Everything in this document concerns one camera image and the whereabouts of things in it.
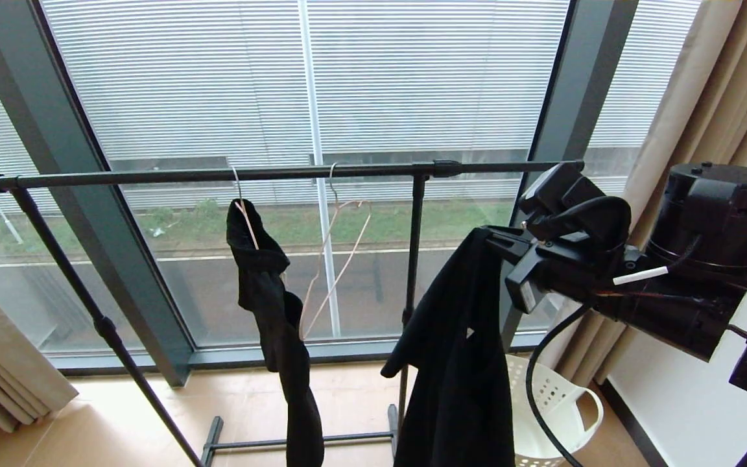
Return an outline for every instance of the basket handle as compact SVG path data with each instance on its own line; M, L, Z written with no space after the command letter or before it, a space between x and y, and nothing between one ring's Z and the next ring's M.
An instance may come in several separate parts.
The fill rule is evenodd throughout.
M595 407L599 410L599 416L596 418L595 423L593 423L593 426L590 426L587 431L584 431L584 434L581 435L581 439L578 440L578 444L575 444L575 449L573 451L581 449L585 444L587 444L590 440L590 438L595 435L595 432L598 431L599 426L601 426L601 422L604 421L604 406L601 404L601 399L599 398L599 395L594 393L592 390L590 390L587 387L582 388L585 391L587 391L587 394L590 395L590 397L593 398L593 401L595 401Z

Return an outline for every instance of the hanger hook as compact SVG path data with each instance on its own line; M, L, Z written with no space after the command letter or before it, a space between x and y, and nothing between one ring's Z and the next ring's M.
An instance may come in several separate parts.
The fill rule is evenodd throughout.
M336 189L333 187L333 169L336 168L336 165L338 165L338 162L334 162L332 165L330 165L330 175L327 182L330 185L330 191L333 192L334 201L336 202L336 204L338 204L338 193L336 193Z
M241 195L241 181L238 180L238 169L232 167L232 172L235 174L235 184L238 187L238 199L243 203L244 197Z

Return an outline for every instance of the black cylindrical motor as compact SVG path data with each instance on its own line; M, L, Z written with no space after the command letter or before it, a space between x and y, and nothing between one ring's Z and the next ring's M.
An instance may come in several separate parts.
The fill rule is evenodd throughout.
M747 167L681 163L670 169L647 252L670 263L696 236L688 264L747 272Z

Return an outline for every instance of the beige curtain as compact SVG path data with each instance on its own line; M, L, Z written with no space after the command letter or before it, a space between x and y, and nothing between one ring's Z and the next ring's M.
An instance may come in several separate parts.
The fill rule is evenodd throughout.
M697 12L626 184L633 245L652 231L668 169L693 162L747 165L747 1L708 0ZM590 313L557 370L578 385L602 382L635 333Z
M0 428L14 431L77 396L63 375L0 310Z

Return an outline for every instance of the hanging clothes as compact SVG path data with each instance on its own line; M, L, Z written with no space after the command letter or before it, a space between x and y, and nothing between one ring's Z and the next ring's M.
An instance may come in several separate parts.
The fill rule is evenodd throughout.
M394 467L509 467L515 458L501 344L501 258L475 228L434 278L382 375L418 369Z
M232 201L226 216L226 242L238 266L238 305L252 311L267 370L278 372L287 400L287 466L319 467L324 459L319 408L309 387L309 354L299 338L302 301L285 290L281 273L290 265L261 216L246 199L258 249L244 215Z

